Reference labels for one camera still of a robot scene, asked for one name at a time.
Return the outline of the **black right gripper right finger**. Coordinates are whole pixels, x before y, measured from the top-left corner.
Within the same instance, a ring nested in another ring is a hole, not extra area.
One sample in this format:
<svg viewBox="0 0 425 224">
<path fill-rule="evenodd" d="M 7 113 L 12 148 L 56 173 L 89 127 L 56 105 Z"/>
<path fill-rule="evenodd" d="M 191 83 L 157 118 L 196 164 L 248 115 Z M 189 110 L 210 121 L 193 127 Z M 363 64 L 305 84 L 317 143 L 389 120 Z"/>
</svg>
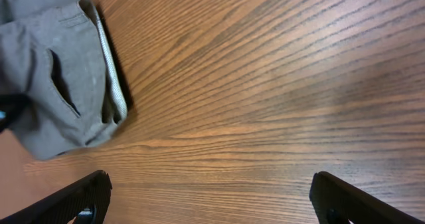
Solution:
<svg viewBox="0 0 425 224">
<path fill-rule="evenodd" d="M 320 224 L 424 224 L 326 171 L 314 174 L 309 200 Z"/>
</svg>

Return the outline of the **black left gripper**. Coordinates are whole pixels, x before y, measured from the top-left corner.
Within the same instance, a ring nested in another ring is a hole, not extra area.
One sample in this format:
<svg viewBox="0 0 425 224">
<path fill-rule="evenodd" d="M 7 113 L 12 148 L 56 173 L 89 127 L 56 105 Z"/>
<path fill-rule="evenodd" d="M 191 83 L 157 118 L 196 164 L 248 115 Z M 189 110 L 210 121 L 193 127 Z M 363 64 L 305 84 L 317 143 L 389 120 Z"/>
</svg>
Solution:
<svg viewBox="0 0 425 224">
<path fill-rule="evenodd" d="M 15 122 L 29 106 L 30 99 L 24 94 L 1 95 L 1 132 Z"/>
</svg>

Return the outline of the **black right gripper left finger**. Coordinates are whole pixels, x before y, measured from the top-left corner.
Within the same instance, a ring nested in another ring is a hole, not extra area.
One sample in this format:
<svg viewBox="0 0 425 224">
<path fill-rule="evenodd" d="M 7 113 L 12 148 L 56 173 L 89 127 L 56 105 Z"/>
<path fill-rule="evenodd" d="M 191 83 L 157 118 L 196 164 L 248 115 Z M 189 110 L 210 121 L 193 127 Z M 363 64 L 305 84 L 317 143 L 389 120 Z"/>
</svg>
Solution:
<svg viewBox="0 0 425 224">
<path fill-rule="evenodd" d="M 110 204 L 111 192 L 109 175 L 98 170 L 3 218 L 1 224 L 102 224 Z"/>
</svg>

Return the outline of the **grey shorts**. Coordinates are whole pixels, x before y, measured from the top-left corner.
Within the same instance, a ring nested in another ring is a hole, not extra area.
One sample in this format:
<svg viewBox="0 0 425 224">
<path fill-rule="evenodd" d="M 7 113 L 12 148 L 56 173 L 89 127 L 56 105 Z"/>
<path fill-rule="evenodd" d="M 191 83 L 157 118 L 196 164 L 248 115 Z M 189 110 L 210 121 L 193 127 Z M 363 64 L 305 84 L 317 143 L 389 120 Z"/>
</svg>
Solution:
<svg viewBox="0 0 425 224">
<path fill-rule="evenodd" d="M 91 0 L 1 0 L 1 95 L 30 104 L 7 129 L 38 160 L 109 141 L 128 115 Z"/>
</svg>

